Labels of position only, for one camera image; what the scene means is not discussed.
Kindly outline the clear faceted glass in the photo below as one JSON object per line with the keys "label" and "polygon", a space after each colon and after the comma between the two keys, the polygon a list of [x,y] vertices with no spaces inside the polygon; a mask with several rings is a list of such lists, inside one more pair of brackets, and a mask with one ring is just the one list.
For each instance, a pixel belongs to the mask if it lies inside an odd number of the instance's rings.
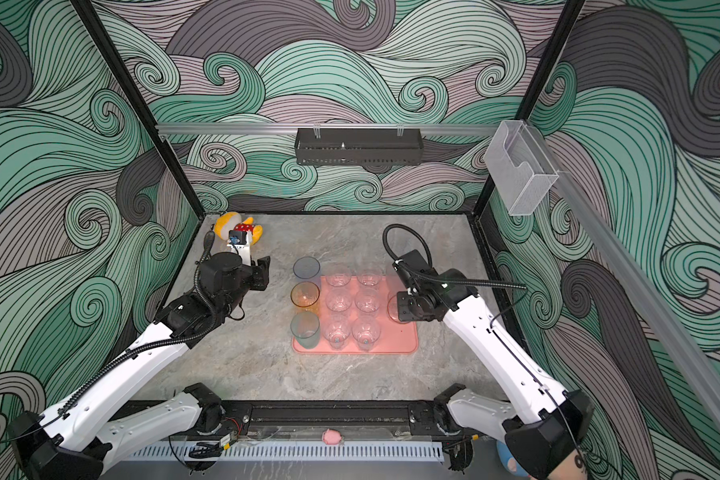
{"label": "clear faceted glass", "polygon": [[325,304],[329,314],[349,318],[353,306],[352,292],[346,288],[332,289],[326,296]]}
{"label": "clear faceted glass", "polygon": [[332,350],[342,350],[351,336],[351,321],[345,315],[332,315],[322,325],[322,335]]}
{"label": "clear faceted glass", "polygon": [[334,288],[346,287],[351,283],[352,271],[348,268],[333,269],[325,275],[326,283]]}

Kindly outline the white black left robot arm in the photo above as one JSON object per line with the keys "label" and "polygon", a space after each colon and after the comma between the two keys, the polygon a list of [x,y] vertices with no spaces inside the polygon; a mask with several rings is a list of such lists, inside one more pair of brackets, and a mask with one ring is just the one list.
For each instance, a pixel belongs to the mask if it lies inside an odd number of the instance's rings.
{"label": "white black left robot arm", "polygon": [[157,373],[232,319],[250,291],[269,282],[270,260],[251,258],[254,226],[238,224],[226,234],[227,248],[212,250],[209,231],[193,288],[160,310],[123,353],[66,399],[40,414],[24,412],[8,426],[16,463],[29,479],[97,479],[113,465],[163,438],[195,431],[220,432],[225,411],[202,383],[121,419],[114,416]]}

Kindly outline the clear upturned glass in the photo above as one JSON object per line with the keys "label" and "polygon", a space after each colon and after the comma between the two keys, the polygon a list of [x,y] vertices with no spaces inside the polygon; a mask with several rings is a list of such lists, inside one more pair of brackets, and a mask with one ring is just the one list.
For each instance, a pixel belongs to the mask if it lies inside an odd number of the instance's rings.
{"label": "clear upturned glass", "polygon": [[376,316],[382,307],[382,295],[371,288],[361,288],[354,297],[355,306],[360,314]]}
{"label": "clear upturned glass", "polygon": [[352,324],[352,335],[360,350],[371,351],[381,336],[381,326],[374,317],[359,316]]}
{"label": "clear upturned glass", "polygon": [[361,287],[376,289],[383,279],[384,273],[380,268],[366,267],[357,272],[357,280]]}

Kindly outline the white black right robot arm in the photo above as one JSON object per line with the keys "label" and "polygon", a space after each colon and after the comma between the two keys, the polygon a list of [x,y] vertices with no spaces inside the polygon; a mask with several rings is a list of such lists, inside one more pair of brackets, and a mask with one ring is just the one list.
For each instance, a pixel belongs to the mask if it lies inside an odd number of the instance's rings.
{"label": "white black right robot arm", "polygon": [[437,427],[446,436],[450,467],[470,465],[473,442],[489,437],[504,445],[530,479],[585,479],[580,443],[593,416],[592,400],[555,380],[515,341],[501,314],[479,295],[480,286],[507,283],[477,280],[450,269],[438,273],[429,247],[399,255],[389,240],[382,245],[403,284],[395,295],[401,323],[443,323],[471,349],[501,387],[503,401],[454,384],[434,401]]}

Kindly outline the blue textured plastic tumbler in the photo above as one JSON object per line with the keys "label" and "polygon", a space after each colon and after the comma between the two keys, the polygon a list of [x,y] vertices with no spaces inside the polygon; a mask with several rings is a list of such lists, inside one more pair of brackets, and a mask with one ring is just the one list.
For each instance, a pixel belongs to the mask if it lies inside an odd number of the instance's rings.
{"label": "blue textured plastic tumbler", "polygon": [[298,258],[292,267],[294,276],[299,281],[307,281],[320,285],[321,264],[318,259],[312,256]]}

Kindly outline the yellow plastic tumbler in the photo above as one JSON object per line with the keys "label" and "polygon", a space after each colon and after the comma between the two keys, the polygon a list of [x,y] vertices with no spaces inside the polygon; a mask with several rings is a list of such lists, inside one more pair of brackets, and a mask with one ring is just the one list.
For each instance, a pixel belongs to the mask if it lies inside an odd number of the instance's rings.
{"label": "yellow plastic tumbler", "polygon": [[315,314],[320,312],[320,297],[320,287],[310,281],[297,283],[290,292],[290,300],[297,308]]}

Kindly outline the pink plastic cup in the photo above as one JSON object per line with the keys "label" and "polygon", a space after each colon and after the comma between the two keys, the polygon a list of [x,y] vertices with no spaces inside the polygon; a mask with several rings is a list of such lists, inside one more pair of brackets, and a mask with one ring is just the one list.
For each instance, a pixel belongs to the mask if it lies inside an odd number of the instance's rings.
{"label": "pink plastic cup", "polygon": [[399,318],[399,308],[398,308],[398,302],[397,302],[396,295],[392,295],[388,300],[387,315],[393,322],[395,322],[397,324],[401,324],[401,321]]}

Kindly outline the green textured plastic tumbler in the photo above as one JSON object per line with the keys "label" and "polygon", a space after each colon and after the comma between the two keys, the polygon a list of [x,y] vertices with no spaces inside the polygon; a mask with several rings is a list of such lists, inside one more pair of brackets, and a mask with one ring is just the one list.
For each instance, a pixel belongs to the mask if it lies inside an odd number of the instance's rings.
{"label": "green textured plastic tumbler", "polygon": [[316,313],[301,311],[290,323],[290,330],[296,344],[306,350],[317,347],[320,341],[320,320]]}

